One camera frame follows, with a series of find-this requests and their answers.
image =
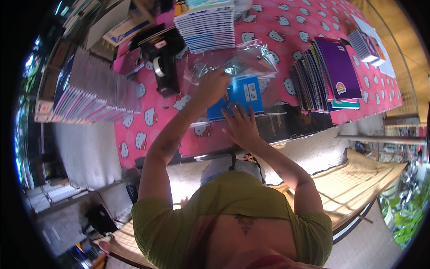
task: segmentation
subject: pink tablecloth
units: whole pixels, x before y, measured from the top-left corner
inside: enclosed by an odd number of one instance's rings
[[[288,70],[300,52],[309,48],[308,38],[319,35],[347,40],[347,34],[356,29],[351,14],[366,22],[367,20],[357,7],[344,0],[284,1],[255,0],[252,14],[245,22],[235,24],[236,43],[259,38],[268,45],[279,74],[276,79],[266,81],[263,98],[265,95],[276,96],[276,99],[270,101],[273,105],[288,103],[297,106]],[[360,100],[359,110],[344,109],[330,113],[333,124],[341,125],[401,106],[402,97],[397,81],[382,74],[378,68],[358,61],[353,48],[349,47],[348,52],[359,77],[363,99]],[[184,49],[176,56],[182,90],[177,96],[164,99],[156,92],[157,83],[151,63],[136,75],[135,81],[142,83],[141,92],[138,93],[142,101],[142,113],[115,123],[122,166],[132,167],[136,158],[144,157],[163,127],[189,99],[185,92],[187,86],[183,85],[184,81],[181,79],[181,70],[185,68],[188,53]],[[133,51],[120,57],[114,62],[114,70],[122,74],[129,73],[135,68],[137,56],[137,51]],[[198,119],[206,120],[205,115]],[[221,131],[221,125],[223,123],[212,123],[210,126],[190,128],[182,140],[179,152],[183,156],[202,155],[231,146],[232,142]]]

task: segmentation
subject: bracelet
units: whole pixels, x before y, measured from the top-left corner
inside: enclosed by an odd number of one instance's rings
[[[186,123],[186,124],[190,125],[190,124],[188,123],[187,119],[186,119],[184,116],[182,116],[182,114],[181,114],[179,111],[178,111],[178,115],[179,115],[179,116],[181,116],[181,117],[184,119],[184,121],[185,121],[185,123]]]

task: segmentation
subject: black strap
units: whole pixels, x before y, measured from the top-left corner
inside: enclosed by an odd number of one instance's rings
[[[266,181],[263,178],[263,174],[261,173],[261,165],[258,163],[258,160],[254,156],[252,158],[256,161],[258,168],[260,168],[261,183],[266,184]]]
[[[231,166],[228,168],[228,170],[233,171],[235,165],[236,165],[236,154],[231,153]]]

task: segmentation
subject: barcode label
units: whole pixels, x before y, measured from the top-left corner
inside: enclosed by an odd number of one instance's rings
[[[248,85],[246,85],[246,84],[243,85],[243,91],[245,92],[245,99],[246,99],[246,101],[249,102],[250,99],[249,99]]]
[[[257,90],[255,89],[255,83],[248,84],[248,88],[249,88],[249,97],[251,97],[251,101],[258,100]]]

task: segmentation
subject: blue notebook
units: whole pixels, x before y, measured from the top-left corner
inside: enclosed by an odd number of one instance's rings
[[[225,95],[216,104],[206,110],[209,121],[225,120],[224,115],[221,113],[221,108],[227,109],[230,115],[232,115],[231,110],[228,108],[230,102],[233,104],[239,102],[248,115],[249,106],[252,106],[255,115],[263,114],[264,108],[257,76],[244,75],[233,77]]]

